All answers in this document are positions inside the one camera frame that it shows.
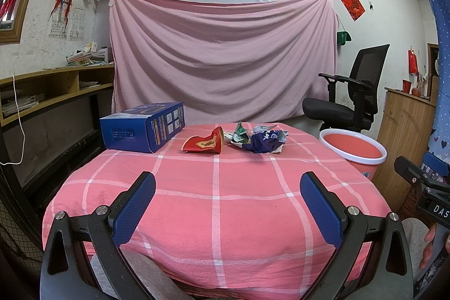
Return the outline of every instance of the blue gripper pad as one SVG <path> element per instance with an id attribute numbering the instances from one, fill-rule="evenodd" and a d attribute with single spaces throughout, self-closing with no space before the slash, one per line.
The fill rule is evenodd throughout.
<path id="1" fill-rule="evenodd" d="M 325 241 L 338 249 L 344 239 L 341 219 L 307 173 L 301 177 L 300 194 Z"/>
<path id="2" fill-rule="evenodd" d="M 447 163 L 441 161 L 437 156 L 431 154 L 430 152 L 426 152 L 422 160 L 425 165 L 430 167 L 441 177 L 447 177 L 450 174 Z"/>
<path id="3" fill-rule="evenodd" d="M 112 227 L 112 241 L 117 247 L 131 239 L 155 192 L 155 177 L 143 172 L 129 190 L 121 192 L 114 200 L 108 222 Z"/>

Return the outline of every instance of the blue box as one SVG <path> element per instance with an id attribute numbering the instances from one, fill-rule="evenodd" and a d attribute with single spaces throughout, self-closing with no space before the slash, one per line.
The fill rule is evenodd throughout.
<path id="1" fill-rule="evenodd" d="M 153 103 L 100 119 L 109 149 L 154 153 L 185 127 L 182 102 Z"/>

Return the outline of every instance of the pink curtain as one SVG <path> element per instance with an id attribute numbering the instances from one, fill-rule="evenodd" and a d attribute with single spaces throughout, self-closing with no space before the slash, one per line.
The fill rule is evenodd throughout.
<path id="1" fill-rule="evenodd" d="M 110 29 L 115 110 L 182 101 L 189 125 L 300 116 L 338 55 L 332 0 L 111 0 Z"/>

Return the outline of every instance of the green bag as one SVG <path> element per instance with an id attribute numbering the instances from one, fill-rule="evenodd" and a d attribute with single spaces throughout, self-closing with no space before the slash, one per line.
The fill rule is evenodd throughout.
<path id="1" fill-rule="evenodd" d="M 337 45 L 344 46 L 347 41 L 352 40 L 352 37 L 350 36 L 350 34 L 347 31 L 345 31 L 344 25 L 342 24 L 339 16 L 337 17 L 337 19 L 338 19 L 339 23 L 341 24 L 342 28 L 344 29 L 343 31 L 339 31 L 337 33 Z"/>

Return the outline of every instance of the trash can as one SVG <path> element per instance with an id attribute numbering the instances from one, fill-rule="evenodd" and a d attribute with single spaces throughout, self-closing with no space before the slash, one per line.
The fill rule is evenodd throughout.
<path id="1" fill-rule="evenodd" d="M 388 156 L 383 145 L 359 132 L 328 128 L 320 132 L 319 140 L 370 180 Z"/>

